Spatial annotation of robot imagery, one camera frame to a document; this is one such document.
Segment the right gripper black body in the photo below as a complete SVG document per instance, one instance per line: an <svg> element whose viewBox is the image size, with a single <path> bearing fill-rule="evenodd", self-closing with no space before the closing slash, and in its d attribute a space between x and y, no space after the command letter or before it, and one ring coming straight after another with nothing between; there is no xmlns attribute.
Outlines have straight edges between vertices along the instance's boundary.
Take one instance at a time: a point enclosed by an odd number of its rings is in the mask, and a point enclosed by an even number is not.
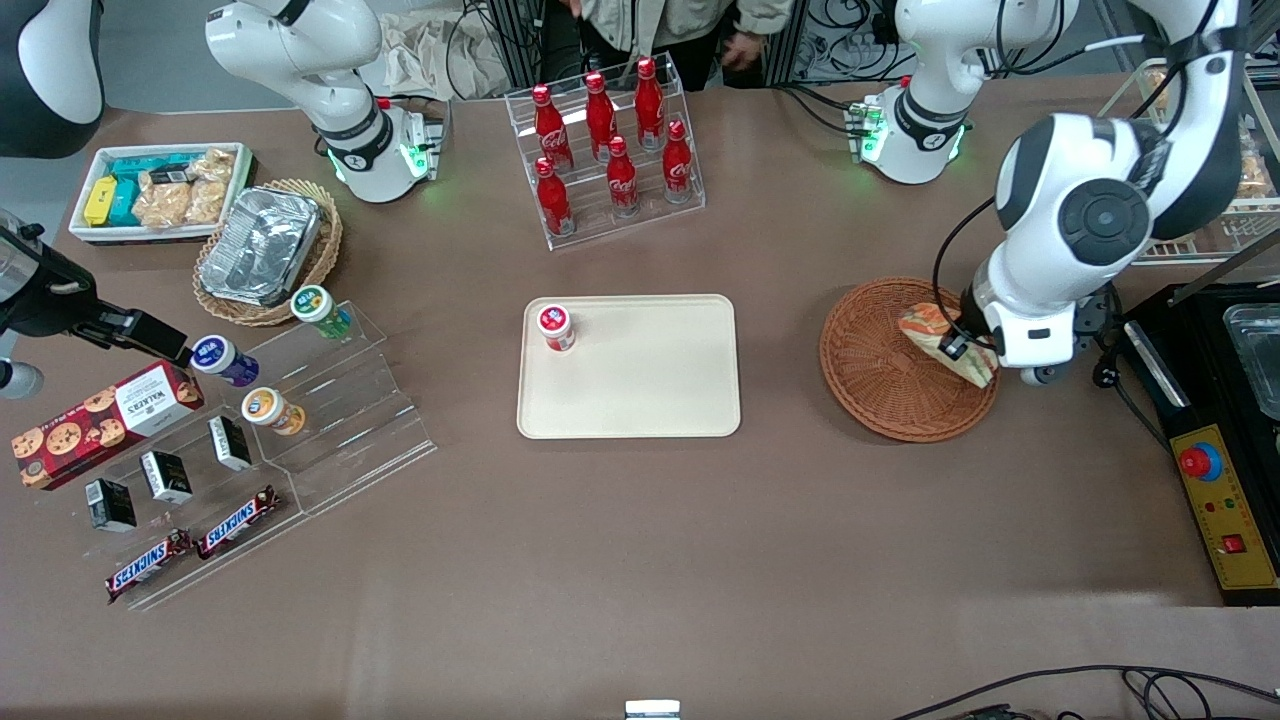
<svg viewBox="0 0 1280 720"><path fill-rule="evenodd" d="M47 246L44 228L9 211L1 219L1 328L26 337L99 340L93 277Z"/></svg>

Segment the person bare hand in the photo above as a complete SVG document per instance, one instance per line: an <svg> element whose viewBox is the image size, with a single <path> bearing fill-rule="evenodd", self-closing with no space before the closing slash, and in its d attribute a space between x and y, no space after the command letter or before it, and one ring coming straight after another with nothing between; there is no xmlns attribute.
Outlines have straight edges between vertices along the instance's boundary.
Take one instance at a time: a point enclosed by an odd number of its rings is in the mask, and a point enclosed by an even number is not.
<svg viewBox="0 0 1280 720"><path fill-rule="evenodd" d="M736 31L722 47L721 65L732 72L746 72L760 64L767 35Z"/></svg>

